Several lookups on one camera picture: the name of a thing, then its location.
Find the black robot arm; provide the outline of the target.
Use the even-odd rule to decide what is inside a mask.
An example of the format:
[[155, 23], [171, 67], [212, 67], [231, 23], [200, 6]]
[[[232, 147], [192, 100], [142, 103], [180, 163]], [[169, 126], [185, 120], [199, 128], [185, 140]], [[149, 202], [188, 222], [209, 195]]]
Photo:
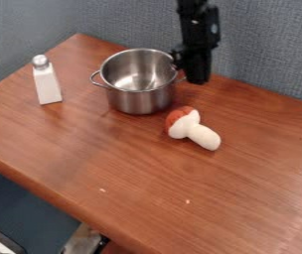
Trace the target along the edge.
[[219, 8], [208, 0], [176, 0], [181, 43], [169, 55], [187, 81], [204, 84], [209, 80], [212, 50], [220, 42]]

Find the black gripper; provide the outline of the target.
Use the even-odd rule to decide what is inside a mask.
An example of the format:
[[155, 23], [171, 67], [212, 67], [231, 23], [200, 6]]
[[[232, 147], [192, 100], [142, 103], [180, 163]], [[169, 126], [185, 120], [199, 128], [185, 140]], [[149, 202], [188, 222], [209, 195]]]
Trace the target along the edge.
[[209, 80], [212, 50], [220, 42], [220, 13], [212, 4], [179, 4], [181, 43], [172, 49], [173, 64], [192, 84]]

